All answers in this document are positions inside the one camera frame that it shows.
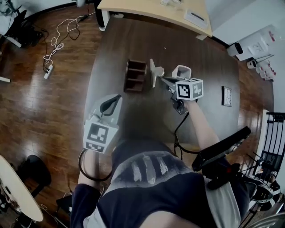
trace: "dark t-shirt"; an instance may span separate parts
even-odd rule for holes
[[[171,212],[200,227],[219,227],[229,224],[230,217],[241,220],[247,211],[249,198],[242,183],[229,184],[225,194],[218,192],[208,201],[205,178],[173,156],[162,143],[123,142],[112,159],[111,185],[100,199],[96,189],[84,184],[76,187],[72,228],[135,228],[157,211]],[[229,165],[225,159],[219,162]]]

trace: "power strip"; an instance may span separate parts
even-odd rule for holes
[[[47,69],[48,72],[45,73],[45,76],[44,76],[45,79],[49,78],[49,75],[52,72],[52,70],[53,70],[53,65],[50,65],[49,68]]]

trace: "person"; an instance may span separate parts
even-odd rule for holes
[[[196,102],[185,102],[199,147],[219,139]],[[98,177],[97,153],[87,151],[84,171]],[[216,165],[230,166],[225,158]],[[209,190],[209,179],[193,172],[161,142],[124,141],[112,154],[113,173],[106,192],[82,173],[73,192],[71,228],[238,227],[249,206],[246,185],[233,180]],[[203,172],[215,173],[215,170]]]

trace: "desk leg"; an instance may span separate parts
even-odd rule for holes
[[[206,35],[197,35],[196,38],[203,41],[207,36]]]
[[[0,77],[0,81],[10,82],[11,80],[10,80],[10,79],[7,79],[7,78],[5,78],[5,77]]]
[[[110,14],[108,10],[102,10],[102,16],[103,16],[103,21],[104,21],[104,25],[105,28],[107,27],[107,24],[110,20]]]
[[[16,45],[17,47],[21,47],[22,44],[20,44],[18,41],[16,41],[15,39],[11,38],[11,37],[5,37],[7,40],[9,40],[11,43],[13,43],[14,45]]]

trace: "dark wooden table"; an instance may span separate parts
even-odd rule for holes
[[[204,97],[198,104],[220,139],[237,131],[240,88],[236,61],[226,53],[195,38],[191,31],[179,31],[157,24],[111,18],[93,65],[85,104],[85,118],[94,102],[108,94],[121,94],[119,120],[122,138],[151,137],[174,141],[174,129],[183,119],[172,108],[171,94],[158,80],[151,88],[149,59],[162,66],[166,75],[177,65],[192,69],[192,77],[203,79]],[[127,60],[148,63],[147,81],[141,94],[124,93]],[[232,107],[221,105],[222,86],[232,89]],[[181,143],[196,144],[189,120],[178,132]]]

